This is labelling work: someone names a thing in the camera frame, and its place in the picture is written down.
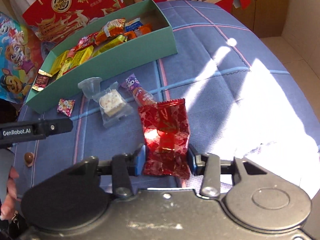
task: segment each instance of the finger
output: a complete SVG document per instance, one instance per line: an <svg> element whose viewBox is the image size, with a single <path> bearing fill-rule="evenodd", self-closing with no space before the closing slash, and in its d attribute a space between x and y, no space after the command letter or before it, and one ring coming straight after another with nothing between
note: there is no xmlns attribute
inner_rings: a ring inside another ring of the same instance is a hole
<svg viewBox="0 0 320 240"><path fill-rule="evenodd" d="M16 183L14 182L13 179L8 179L7 188L8 188L8 194L10 195L10 197L17 199L17 188L16 188Z"/></svg>
<svg viewBox="0 0 320 240"><path fill-rule="evenodd" d="M16 169L14 167L11 167L10 173L9 173L9 177L12 179L17 179L19 178L19 173L16 171Z"/></svg>
<svg viewBox="0 0 320 240"><path fill-rule="evenodd" d="M14 216L15 200L8 194L1 206L0 220L11 220Z"/></svg>

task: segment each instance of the quilted fabric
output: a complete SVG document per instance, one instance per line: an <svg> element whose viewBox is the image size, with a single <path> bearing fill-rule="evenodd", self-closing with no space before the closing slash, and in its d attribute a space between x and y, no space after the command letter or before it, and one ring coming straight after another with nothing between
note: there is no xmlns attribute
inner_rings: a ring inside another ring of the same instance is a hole
<svg viewBox="0 0 320 240"><path fill-rule="evenodd" d="M245 156L313 197L320 188L320 124L284 66L250 30L216 5L170 1L158 6L172 25L179 53L106 80L102 89L134 72L155 100L185 98L190 142L199 152L226 160ZM129 94L135 113L108 130L97 103L82 94L69 99L76 100L72 132L14 147L19 196L88 156L111 159L133 152L143 142L137 105ZM25 106L20 121L40 117L62 116L56 107L38 115ZM23 163L26 152L36 154L31 169ZM199 190L201 180L192 177L183 184ZM230 189L230 176L221 176L221 181L223 191ZM132 182L135 188L177 186L172 177L141 176ZM105 176L101 187L110 190L110 183Z"/></svg>

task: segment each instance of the green box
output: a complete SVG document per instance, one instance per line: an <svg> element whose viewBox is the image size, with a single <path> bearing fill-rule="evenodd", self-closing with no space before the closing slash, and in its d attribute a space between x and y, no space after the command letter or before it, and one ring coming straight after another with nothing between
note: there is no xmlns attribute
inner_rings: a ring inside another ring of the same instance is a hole
<svg viewBox="0 0 320 240"><path fill-rule="evenodd" d="M178 52L170 23L153 0L145 0L111 13L77 31L50 51L41 69L49 72L53 62L60 54L77 45L82 37L99 31L108 21L118 18L131 20L137 17L141 17L144 24L151 23L153 32L88 60L40 92L31 89L26 104L41 114L57 105L61 98L67 99L79 93L81 90L78 88L78 83L84 79L101 77L106 80L137 66Z"/></svg>

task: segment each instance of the wooden cabinet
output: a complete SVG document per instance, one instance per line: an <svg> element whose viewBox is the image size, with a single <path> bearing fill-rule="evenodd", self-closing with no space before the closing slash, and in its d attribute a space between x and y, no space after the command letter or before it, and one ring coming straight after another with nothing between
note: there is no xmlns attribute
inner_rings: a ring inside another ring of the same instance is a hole
<svg viewBox="0 0 320 240"><path fill-rule="evenodd" d="M259 38L281 36L289 0L251 0L246 9L232 8L232 15Z"/></svg>

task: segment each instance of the brown round candy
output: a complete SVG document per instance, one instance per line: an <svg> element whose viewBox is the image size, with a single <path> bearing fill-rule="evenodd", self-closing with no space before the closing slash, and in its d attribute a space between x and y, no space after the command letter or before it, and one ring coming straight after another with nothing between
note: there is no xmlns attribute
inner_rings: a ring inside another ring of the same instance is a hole
<svg viewBox="0 0 320 240"><path fill-rule="evenodd" d="M24 155L24 162L26 166L31 167L33 165L34 158L35 158L35 155L33 153L26 153Z"/></svg>

